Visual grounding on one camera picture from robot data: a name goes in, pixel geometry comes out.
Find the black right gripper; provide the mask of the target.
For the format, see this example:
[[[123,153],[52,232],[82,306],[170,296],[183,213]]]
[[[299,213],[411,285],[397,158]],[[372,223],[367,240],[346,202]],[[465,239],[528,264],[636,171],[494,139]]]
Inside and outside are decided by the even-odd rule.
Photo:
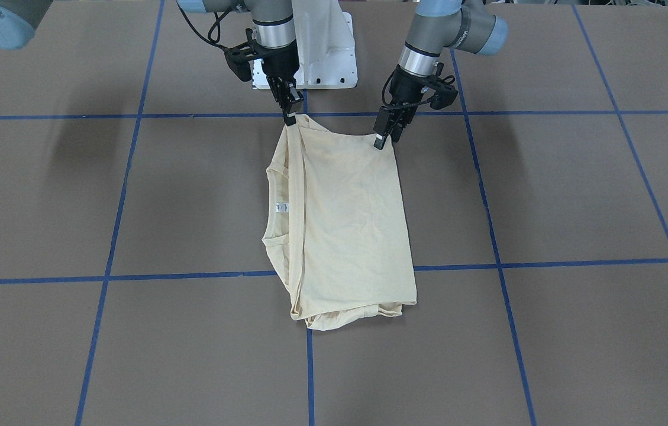
[[[269,88],[279,104],[286,126],[296,124],[296,115],[302,111],[304,95],[296,88],[295,75],[299,70],[298,44],[271,48],[260,45],[262,69]]]

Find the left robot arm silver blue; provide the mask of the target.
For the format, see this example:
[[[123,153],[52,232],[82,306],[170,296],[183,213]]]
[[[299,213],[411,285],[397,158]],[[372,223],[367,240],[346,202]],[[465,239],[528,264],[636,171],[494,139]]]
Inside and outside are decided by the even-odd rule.
[[[375,119],[376,149],[399,141],[417,109],[435,111],[457,99],[455,76],[442,77],[444,49],[493,56],[509,34],[507,22],[490,14],[482,1],[421,1],[415,9],[398,65],[383,85],[382,106]]]

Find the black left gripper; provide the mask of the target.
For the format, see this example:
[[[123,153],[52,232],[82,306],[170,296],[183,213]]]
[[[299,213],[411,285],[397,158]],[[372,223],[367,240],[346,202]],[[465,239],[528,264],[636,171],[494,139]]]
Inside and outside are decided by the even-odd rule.
[[[402,132],[412,123],[414,117],[414,110],[409,108],[429,103],[423,100],[428,81],[429,76],[415,75],[401,66],[394,68],[389,83],[389,92],[392,96],[389,109],[386,106],[380,107],[375,119],[374,148],[382,150],[391,132],[392,143],[399,142]]]

